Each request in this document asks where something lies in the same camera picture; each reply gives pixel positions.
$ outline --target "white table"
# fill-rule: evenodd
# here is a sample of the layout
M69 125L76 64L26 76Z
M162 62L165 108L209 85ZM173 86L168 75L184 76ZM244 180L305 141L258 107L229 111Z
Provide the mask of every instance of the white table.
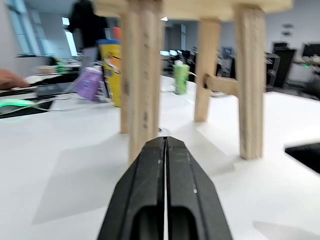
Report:
M237 98L212 98L208 123L197 124L194 83L181 96L167 91L171 84L163 77L160 127L213 180L233 239L320 239L320 177L284 153L320 140L320 101L266 93L264 158L245 161ZM119 131L120 109L108 104L1 119L0 239L95 240L127 168L129 136Z

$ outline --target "yellow box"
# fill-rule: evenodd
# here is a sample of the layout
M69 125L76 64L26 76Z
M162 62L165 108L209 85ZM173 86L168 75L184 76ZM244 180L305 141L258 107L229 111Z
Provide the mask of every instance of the yellow box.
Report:
M99 40L101 58L104 62L104 75L110 87L112 100L116 107L121 107L121 41Z

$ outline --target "wooden stool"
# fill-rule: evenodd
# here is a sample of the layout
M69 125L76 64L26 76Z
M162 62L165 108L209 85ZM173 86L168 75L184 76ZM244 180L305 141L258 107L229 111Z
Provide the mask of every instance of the wooden stool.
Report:
M161 77L160 19L200 20L194 120L208 117L211 91L239 99L240 155L263 154L265 13L290 9L292 0L96 0L96 13L121 17L121 132L130 134L132 163L143 145L157 137ZM235 19L237 81L216 77L221 21Z

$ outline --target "bright window light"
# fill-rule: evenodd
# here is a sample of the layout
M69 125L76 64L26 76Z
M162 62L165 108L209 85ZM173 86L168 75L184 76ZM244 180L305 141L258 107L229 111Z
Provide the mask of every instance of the bright window light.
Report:
M74 36L69 31L64 31L64 32L65 32L66 39L67 39L69 47L70 47L71 55L74 56L74 57L78 56L76 45L75 45Z
M160 51L160 54L162 56L170 56L170 53L168 51Z
M170 55L171 55L171 56L177 56L178 54L177 54L177 51L175 51L175 50L170 50Z
M70 25L69 18L63 17L62 18L62 24L69 26Z

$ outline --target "gray pants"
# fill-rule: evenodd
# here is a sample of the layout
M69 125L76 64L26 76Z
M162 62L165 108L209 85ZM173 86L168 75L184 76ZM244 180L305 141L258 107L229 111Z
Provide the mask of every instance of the gray pants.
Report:
M84 72L86 67L93 66L94 62L97 61L98 47L88 47L83 49L81 73Z

